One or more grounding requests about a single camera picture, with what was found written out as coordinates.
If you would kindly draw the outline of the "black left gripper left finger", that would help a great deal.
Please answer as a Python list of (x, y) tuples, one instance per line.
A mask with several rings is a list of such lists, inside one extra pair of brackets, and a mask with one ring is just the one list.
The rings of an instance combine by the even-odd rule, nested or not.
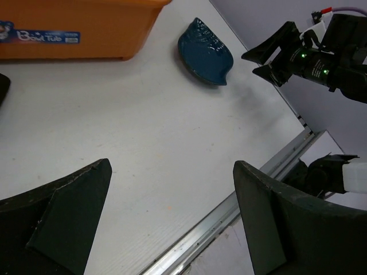
[(99, 159), (1, 200), (1, 274), (83, 274), (111, 177)]

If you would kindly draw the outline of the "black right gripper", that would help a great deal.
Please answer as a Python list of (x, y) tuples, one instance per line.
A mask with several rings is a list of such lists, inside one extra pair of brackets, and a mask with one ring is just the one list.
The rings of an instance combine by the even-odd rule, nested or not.
[[(270, 38), (248, 50), (241, 58), (263, 65), (252, 73), (275, 86), (282, 86), (293, 75), (326, 86), (335, 68), (334, 55), (306, 48), (299, 36), (295, 22), (287, 21)], [(280, 48), (279, 54), (264, 65), (277, 48)]]

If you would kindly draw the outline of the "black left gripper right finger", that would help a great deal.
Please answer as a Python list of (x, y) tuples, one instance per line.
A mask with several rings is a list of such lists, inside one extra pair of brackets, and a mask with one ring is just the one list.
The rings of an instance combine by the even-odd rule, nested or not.
[(366, 273), (366, 211), (306, 194), (242, 160), (233, 179), (255, 274)]

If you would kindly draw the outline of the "blue leaf-shaped plate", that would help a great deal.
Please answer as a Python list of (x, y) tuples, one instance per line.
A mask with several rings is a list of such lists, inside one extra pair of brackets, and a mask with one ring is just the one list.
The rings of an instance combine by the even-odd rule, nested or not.
[(227, 85), (232, 53), (200, 18), (189, 24), (177, 46), (183, 63), (196, 77), (211, 85)]

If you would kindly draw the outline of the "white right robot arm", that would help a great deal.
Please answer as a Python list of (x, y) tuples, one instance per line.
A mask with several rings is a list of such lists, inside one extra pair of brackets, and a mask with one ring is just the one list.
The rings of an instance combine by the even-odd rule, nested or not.
[(260, 64), (253, 73), (277, 87), (295, 75), (366, 102), (366, 17), (335, 14), (322, 39), (287, 21), (241, 58)]

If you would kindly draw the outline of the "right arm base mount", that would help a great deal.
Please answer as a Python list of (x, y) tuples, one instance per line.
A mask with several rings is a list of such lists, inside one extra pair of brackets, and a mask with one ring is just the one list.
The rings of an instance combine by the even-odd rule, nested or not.
[(342, 167), (357, 158), (357, 155), (328, 154), (309, 166), (300, 160), (283, 179), (283, 183), (321, 199), (327, 193), (344, 194)]

